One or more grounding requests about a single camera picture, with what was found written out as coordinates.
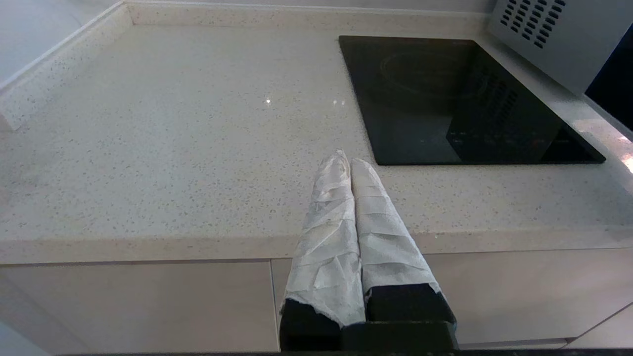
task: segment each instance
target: white quartz countertop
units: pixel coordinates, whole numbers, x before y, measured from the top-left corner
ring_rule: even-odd
[[[0,134],[0,264],[291,256],[320,160],[373,162],[340,34],[133,26]],[[607,162],[377,167],[422,252],[633,247],[631,142],[474,39]]]

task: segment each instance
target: black glass cooktop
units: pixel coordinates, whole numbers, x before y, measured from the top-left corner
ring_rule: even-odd
[[[473,41],[339,41],[379,165],[605,161]]]

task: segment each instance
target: gray microwave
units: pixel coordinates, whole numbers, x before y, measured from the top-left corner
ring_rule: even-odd
[[[499,0],[489,30],[633,139],[633,0]]]

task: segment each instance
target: paper towel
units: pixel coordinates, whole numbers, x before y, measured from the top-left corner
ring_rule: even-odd
[[[340,327],[365,321],[349,162],[337,150],[318,169],[285,297]]]
[[[373,167],[352,160],[356,228],[363,260],[363,291],[376,286],[428,283],[440,287]]]

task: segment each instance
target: white cabinet door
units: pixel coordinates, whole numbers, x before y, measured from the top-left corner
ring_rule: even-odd
[[[0,272],[95,353],[278,350],[268,262]]]
[[[633,250],[426,256],[460,343],[578,337],[633,301]]]
[[[567,348],[633,348],[633,305],[572,341]]]

